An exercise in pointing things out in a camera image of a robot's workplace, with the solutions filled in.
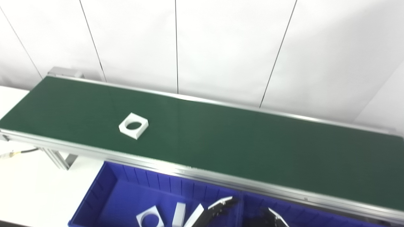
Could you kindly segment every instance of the wall panel seam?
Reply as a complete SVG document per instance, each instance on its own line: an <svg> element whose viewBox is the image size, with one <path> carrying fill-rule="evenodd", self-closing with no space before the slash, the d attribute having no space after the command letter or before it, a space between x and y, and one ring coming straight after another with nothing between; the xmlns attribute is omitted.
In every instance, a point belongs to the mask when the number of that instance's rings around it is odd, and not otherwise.
<svg viewBox="0 0 404 227"><path fill-rule="evenodd" d="M289 24L290 24L290 21L291 21L292 16L293 16L293 12L295 11L296 3L297 3L297 0L295 1L295 4L293 5L292 13L290 14L290 18L289 18L289 21L288 21L288 25L286 26L285 33L283 34L282 41L280 42L279 49L278 49L278 53L277 53L277 55L276 55L276 58L275 58L275 61L274 61L274 65L272 66L271 73L269 74L269 78L268 78L267 86L265 87L265 91L264 91L264 94L263 94L263 96L262 96L261 103L259 104L259 108L261 108L261 106L262 106L262 102L264 101L264 98L265 98L265 94L267 93L267 89L268 89L269 81L270 81L270 79L271 79L272 73L274 72L274 68L275 68L276 60L278 59L280 49L282 48L282 44L283 44L283 41L284 41L285 36L286 36L286 32L288 31Z"/></svg>
<svg viewBox="0 0 404 227"><path fill-rule="evenodd" d="M27 56L29 57L29 60L31 61L32 65L35 67L36 72L38 72L38 75L41 77L41 79L43 79L41 73L39 73L38 68L36 67L34 61L32 60L31 56L29 55L27 49L25 48L23 42L21 41L20 37L17 35L17 32L14 30L14 27L11 25L11 22L9 21L8 17L6 16L6 13L4 13L3 9L0 6L0 11L3 13L4 17L6 18L8 24L10 25L11 29L13 30L15 36L17 37L18 41L20 42L21 46L23 47L25 53L27 54Z"/></svg>

